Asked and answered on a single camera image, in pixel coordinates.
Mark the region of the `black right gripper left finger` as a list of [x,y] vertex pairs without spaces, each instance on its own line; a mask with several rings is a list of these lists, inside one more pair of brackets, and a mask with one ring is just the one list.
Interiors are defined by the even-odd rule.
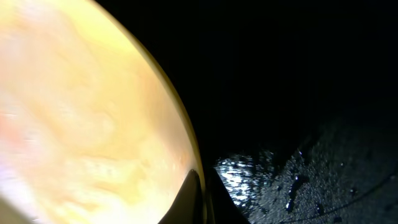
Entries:
[[192,169],[159,224],[204,224],[206,223],[204,211],[200,178]]

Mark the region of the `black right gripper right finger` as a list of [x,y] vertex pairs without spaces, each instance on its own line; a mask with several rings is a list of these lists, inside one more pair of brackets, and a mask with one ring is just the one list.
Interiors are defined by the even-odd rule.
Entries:
[[238,210],[214,168],[206,173],[206,208],[208,223],[211,224],[249,224],[247,218]]

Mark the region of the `yellow plate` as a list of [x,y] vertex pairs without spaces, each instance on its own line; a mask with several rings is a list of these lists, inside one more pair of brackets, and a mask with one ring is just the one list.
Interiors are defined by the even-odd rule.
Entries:
[[1,1],[1,222],[159,223],[195,137],[152,55],[94,1]]

